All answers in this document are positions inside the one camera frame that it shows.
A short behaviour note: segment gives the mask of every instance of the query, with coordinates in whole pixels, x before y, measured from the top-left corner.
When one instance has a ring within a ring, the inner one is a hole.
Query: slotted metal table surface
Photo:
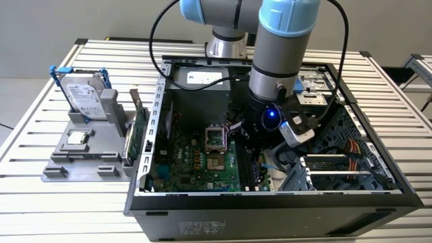
[[[404,67],[409,67],[418,75],[418,77],[429,85],[429,87],[424,87],[424,85],[409,85],[409,86],[420,88],[422,90],[432,88],[432,56],[410,54],[406,62],[404,63]]]
[[[202,45],[157,43],[153,49],[158,61],[161,55],[204,56]],[[340,52],[309,50],[304,61],[337,68]],[[129,89],[138,89],[150,106],[157,73],[146,43],[89,40],[73,46],[61,66],[105,67],[125,109],[133,109]],[[349,52],[342,78],[425,208],[341,242],[432,242],[432,125],[372,58]],[[134,219],[122,216],[126,182],[42,183],[38,178],[69,120],[66,111],[49,80],[0,148],[0,242],[146,242]]]

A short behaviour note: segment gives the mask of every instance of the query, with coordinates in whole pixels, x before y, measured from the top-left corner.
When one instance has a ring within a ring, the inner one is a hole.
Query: hard drive label
[[[90,85],[68,84],[72,100],[88,118],[106,118],[96,89]]]

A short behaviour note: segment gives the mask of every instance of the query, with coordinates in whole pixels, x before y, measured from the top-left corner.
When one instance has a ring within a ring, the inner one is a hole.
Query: white label sticker
[[[88,118],[106,118],[96,89],[90,85],[68,84],[68,89],[80,112]]]
[[[222,234],[226,221],[180,221],[180,234]]]
[[[205,85],[221,78],[221,72],[188,72],[186,83]]]

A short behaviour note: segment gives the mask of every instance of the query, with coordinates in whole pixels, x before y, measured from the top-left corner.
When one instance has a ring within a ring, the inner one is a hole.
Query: black cable
[[[4,125],[2,123],[0,123],[0,126],[9,128],[10,130],[13,130],[14,128],[9,127],[8,125]]]
[[[408,85],[412,83],[412,81],[414,81],[417,78],[418,78],[418,75],[416,75],[413,77],[413,79],[410,81],[408,81],[408,83],[405,84],[405,86],[400,90],[404,90],[408,87]]]
[[[317,120],[322,120],[322,118],[325,117],[330,106],[336,100],[336,96],[337,96],[337,90],[340,87],[340,81],[341,81],[341,76],[342,76],[342,67],[344,67],[344,62],[345,62],[345,56],[346,56],[346,48],[348,48],[348,37],[349,37],[349,24],[348,24],[348,16],[345,14],[344,8],[342,6],[338,4],[338,2],[336,0],[326,0],[330,4],[334,5],[334,7],[337,8],[342,19],[344,19],[344,26],[345,26],[345,34],[344,34],[344,45],[342,45],[342,53],[341,53],[341,57],[340,57],[340,64],[338,64],[338,72],[337,72],[337,80],[336,80],[336,85],[334,85],[334,89],[333,89],[333,93],[332,93],[332,97],[330,100],[328,102],[328,106],[325,107],[325,110],[322,112],[322,114],[317,117]]]
[[[422,108],[421,108],[421,112],[424,112],[424,110],[426,109],[426,106],[429,105],[429,102],[426,102],[425,104],[424,104],[424,106],[422,106]]]
[[[154,55],[153,55],[153,36],[154,36],[154,31],[156,31],[156,27],[157,27],[157,24],[164,16],[164,14],[168,12],[168,10],[170,9],[170,7],[173,5],[176,5],[176,3],[178,2],[180,0],[172,0],[172,2],[165,6],[165,8],[162,9],[162,11],[160,12],[158,16],[156,17],[156,20],[154,20],[154,23],[153,23],[153,26],[150,28],[150,32],[149,32],[149,38],[148,38],[148,52],[149,52],[149,58],[150,58],[150,62],[153,63],[153,66],[157,70],[157,72],[160,73],[160,75],[165,78],[165,80],[173,85],[176,86],[178,89],[182,89],[182,90],[188,90],[188,91],[198,91],[198,90],[202,90],[202,89],[206,89],[208,87],[218,84],[220,82],[222,81],[226,81],[226,80],[234,80],[234,79],[245,79],[246,76],[245,75],[241,75],[241,76],[232,76],[232,77],[224,77],[213,82],[210,82],[209,84],[205,84],[197,88],[186,88],[184,86],[181,86],[180,84],[177,84],[162,72],[162,70],[160,69],[157,63],[156,63],[156,60],[154,60]]]

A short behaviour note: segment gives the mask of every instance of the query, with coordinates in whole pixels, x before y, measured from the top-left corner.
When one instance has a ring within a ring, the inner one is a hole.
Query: open computer tower
[[[169,56],[161,65],[189,87],[250,66]],[[328,105],[336,75],[332,64],[302,64],[294,95],[304,112]],[[229,138],[246,90],[248,82],[228,80],[188,92],[158,78],[125,205],[150,241],[356,236],[422,206],[342,81],[313,139],[253,161]]]

